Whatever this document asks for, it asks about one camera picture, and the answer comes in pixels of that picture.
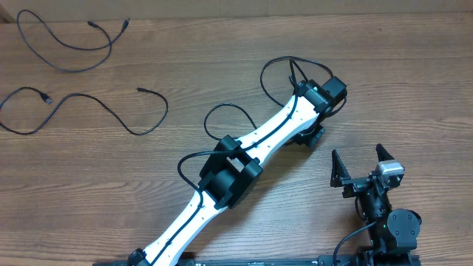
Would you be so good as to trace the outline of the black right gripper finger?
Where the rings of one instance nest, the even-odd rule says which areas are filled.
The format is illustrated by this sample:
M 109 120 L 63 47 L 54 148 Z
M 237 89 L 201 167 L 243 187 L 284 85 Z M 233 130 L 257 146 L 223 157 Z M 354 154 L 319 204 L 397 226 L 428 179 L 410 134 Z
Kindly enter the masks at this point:
M 350 175 L 343 164 L 337 149 L 332 150 L 332 173 L 330 178 L 331 187 L 342 187 Z
M 375 150 L 376 150 L 379 162 L 394 159 L 394 157 L 383 147 L 381 143 L 378 143 L 376 145 Z

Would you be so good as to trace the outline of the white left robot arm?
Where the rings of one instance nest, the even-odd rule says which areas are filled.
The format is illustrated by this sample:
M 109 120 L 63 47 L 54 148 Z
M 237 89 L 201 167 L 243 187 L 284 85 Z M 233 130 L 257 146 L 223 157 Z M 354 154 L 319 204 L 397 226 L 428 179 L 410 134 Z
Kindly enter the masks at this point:
M 253 132 L 224 136 L 201 169 L 194 195 L 168 229 L 144 249 L 127 259 L 128 265 L 176 265 L 183 251 L 217 215 L 234 208 L 251 192 L 265 161 L 288 142 L 313 148 L 324 133 L 323 119 L 346 102 L 347 86 L 339 78 L 323 85 L 301 81 L 287 104 Z

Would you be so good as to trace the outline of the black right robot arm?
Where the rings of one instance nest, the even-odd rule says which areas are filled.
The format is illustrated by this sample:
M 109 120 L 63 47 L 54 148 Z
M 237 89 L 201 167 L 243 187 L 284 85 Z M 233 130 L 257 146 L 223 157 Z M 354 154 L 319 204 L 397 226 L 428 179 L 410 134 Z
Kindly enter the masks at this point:
M 388 192 L 401 184 L 405 168 L 380 143 L 375 150 L 375 170 L 359 178 L 349 175 L 338 151 L 333 150 L 330 185 L 342 188 L 344 198 L 358 200 L 374 248 L 382 254 L 408 253 L 417 248 L 422 220 L 414 211 L 392 208 Z

